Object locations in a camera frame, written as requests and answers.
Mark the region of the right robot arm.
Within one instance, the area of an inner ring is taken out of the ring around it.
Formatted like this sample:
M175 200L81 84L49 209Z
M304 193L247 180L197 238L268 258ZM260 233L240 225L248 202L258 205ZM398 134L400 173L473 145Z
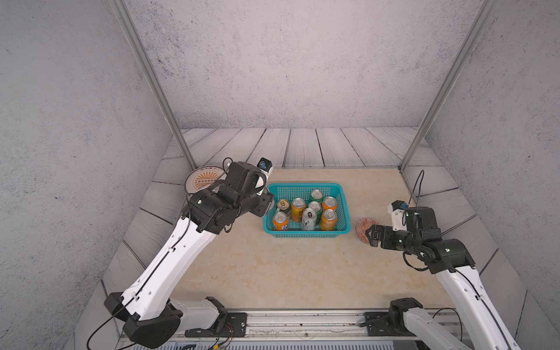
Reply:
M457 239L443 239L440 230L395 231L373 225L365 231L370 245L413 255L426 265L449 295L476 349L519 349L494 307L474 260Z

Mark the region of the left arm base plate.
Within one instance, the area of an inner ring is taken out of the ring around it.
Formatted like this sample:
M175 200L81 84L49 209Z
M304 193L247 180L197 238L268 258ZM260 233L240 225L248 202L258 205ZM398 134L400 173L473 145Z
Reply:
M185 331L186 338L244 338L246 335L247 313L228 312L219 316L217 321L206 330L193 329Z

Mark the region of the white Monster can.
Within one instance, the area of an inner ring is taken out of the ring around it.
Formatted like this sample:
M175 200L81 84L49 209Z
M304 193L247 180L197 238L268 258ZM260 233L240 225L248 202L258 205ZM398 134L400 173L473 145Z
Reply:
M313 231L316 227L316 212L311 208L303 211L301 220L301 229L304 231Z

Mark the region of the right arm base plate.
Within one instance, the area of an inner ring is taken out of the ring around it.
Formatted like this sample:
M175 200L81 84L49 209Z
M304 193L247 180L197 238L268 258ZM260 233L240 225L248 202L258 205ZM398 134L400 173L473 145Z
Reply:
M409 336L409 332L396 319L392 312L365 312L365 320L360 327L365 328L368 336Z

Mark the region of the teal plastic basket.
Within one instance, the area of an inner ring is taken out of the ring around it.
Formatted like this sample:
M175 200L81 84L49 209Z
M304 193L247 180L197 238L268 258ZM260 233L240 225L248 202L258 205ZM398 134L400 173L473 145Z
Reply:
M268 186L274 196L263 230L276 238L335 238L351 229L349 206L336 183L284 182Z

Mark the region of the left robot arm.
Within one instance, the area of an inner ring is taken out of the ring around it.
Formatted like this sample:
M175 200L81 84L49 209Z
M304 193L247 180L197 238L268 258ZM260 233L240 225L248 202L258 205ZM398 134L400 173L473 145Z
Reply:
M274 194L235 193L223 186L193 194L169 240L142 275L125 291L112 293L104 304L123 321L123 332L135 344L156 349L180 331L223 331L227 310L215 298L172 300L171 294L197 256L243 214L263 217Z

